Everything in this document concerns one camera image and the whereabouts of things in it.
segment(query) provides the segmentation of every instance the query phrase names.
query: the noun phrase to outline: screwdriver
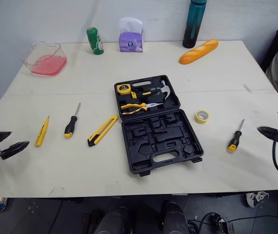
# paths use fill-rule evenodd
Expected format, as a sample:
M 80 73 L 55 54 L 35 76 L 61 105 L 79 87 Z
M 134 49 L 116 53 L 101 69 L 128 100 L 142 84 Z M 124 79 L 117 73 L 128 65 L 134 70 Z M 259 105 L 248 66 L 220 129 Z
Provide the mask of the screwdriver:
M 48 128 L 48 123 L 49 123 L 49 116 L 46 118 L 45 122 L 43 123 L 43 126 L 37 136 L 37 140 L 35 142 L 35 146 L 38 147 L 38 146 L 41 146 L 42 143 L 43 143 L 43 140 L 45 138 L 45 135 L 46 135 L 46 131 L 47 131 L 47 128 Z
M 78 107 L 76 109 L 75 115 L 73 115 L 71 117 L 70 123 L 65 128 L 65 131 L 64 131 L 65 138 L 71 138 L 73 133 L 74 133 L 75 124 L 76 124 L 76 121 L 77 121 L 77 113 L 79 111 L 79 108 L 80 108 L 80 103 L 78 104 Z
M 240 137 L 241 137 L 241 128 L 245 122 L 245 119 L 241 121 L 240 128 L 234 133 L 233 138 L 231 139 L 230 143 L 228 144 L 228 151 L 229 152 L 235 152 L 237 150 L 238 144 L 240 143 Z

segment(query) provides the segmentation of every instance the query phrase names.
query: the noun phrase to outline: yellow-handled pliers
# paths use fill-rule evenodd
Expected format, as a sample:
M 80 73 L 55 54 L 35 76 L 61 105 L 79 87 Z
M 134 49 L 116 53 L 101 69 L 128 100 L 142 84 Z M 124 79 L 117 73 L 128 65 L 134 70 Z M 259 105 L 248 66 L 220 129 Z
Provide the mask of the yellow-handled pliers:
M 132 112 L 124 112 L 123 115 L 132 115 L 134 113 L 137 113 L 138 111 L 144 110 L 147 111 L 148 108 L 154 107 L 154 106 L 158 106 L 161 105 L 163 103 L 149 103 L 149 104 L 145 104 L 145 103 L 141 103 L 141 104 L 126 104 L 120 107 L 120 109 L 125 110 L 128 109 L 130 107 L 138 107 L 138 109 L 136 109 L 135 111 Z

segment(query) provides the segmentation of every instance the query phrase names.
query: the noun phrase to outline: white table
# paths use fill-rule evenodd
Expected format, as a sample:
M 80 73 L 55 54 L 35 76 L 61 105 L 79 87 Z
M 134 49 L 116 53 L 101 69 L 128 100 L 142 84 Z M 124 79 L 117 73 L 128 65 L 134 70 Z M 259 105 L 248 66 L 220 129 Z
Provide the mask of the white table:
M 101 195 L 217 193 L 278 189 L 272 141 L 258 126 L 278 128 L 278 94 L 241 41 L 220 41 L 219 47 L 189 64 L 178 59 L 187 51 L 180 42 L 147 42 L 144 53 L 120 53 L 105 43 L 94 56 L 88 44 L 62 44 L 68 58 L 55 77 L 21 70 L 0 100 L 0 131 L 13 131 L 0 149 L 18 141 L 29 146 L 0 160 L 0 196 L 70 197 Z M 94 147 L 87 138 L 117 114 L 116 82 L 165 74 L 204 149 L 203 161 L 176 163 L 145 177 L 128 168 L 121 120 Z M 71 139 L 63 131 L 81 102 Z M 198 124 L 198 110 L 210 113 Z M 47 116 L 48 131 L 34 146 Z M 234 154 L 227 144 L 242 119 L 241 143 Z

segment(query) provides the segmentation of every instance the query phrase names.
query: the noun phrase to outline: black chair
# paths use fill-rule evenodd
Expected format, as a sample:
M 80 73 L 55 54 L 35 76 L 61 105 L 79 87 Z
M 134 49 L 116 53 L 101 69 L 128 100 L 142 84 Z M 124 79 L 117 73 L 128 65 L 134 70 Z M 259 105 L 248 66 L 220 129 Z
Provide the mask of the black chair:
M 277 52 L 278 52 L 278 30 L 276 31 L 274 40 L 260 65 L 260 67 L 262 68 L 262 70 L 264 72 L 266 72 L 266 69 L 270 66 L 270 64 Z

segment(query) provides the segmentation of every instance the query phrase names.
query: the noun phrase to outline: white wall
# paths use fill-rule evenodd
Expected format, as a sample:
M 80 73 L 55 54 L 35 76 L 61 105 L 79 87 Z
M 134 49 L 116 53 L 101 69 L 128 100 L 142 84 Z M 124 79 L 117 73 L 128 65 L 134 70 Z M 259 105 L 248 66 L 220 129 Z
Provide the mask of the white wall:
M 34 41 L 86 41 L 98 27 L 117 41 L 118 19 L 139 18 L 145 41 L 181 40 L 190 0 L 0 0 L 0 98 Z M 278 29 L 278 0 L 208 0 L 199 39 L 242 39 L 261 61 Z

